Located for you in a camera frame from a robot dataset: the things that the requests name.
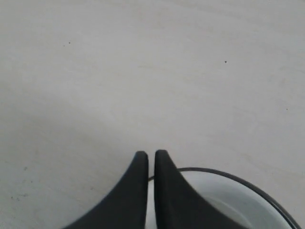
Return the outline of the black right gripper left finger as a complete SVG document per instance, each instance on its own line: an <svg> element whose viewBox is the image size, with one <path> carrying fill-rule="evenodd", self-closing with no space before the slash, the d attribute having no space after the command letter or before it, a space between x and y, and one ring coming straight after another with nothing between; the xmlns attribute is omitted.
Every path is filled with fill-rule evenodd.
<svg viewBox="0 0 305 229"><path fill-rule="evenodd" d="M110 193L68 229L143 229L148 195L148 155L135 153L128 169Z"/></svg>

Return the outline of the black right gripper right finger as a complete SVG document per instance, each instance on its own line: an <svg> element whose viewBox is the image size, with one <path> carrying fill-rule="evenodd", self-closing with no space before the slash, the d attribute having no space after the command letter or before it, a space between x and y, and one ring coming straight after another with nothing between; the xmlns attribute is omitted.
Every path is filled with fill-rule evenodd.
<svg viewBox="0 0 305 229"><path fill-rule="evenodd" d="M154 205L159 229L239 229L185 180L166 150L155 153Z"/></svg>

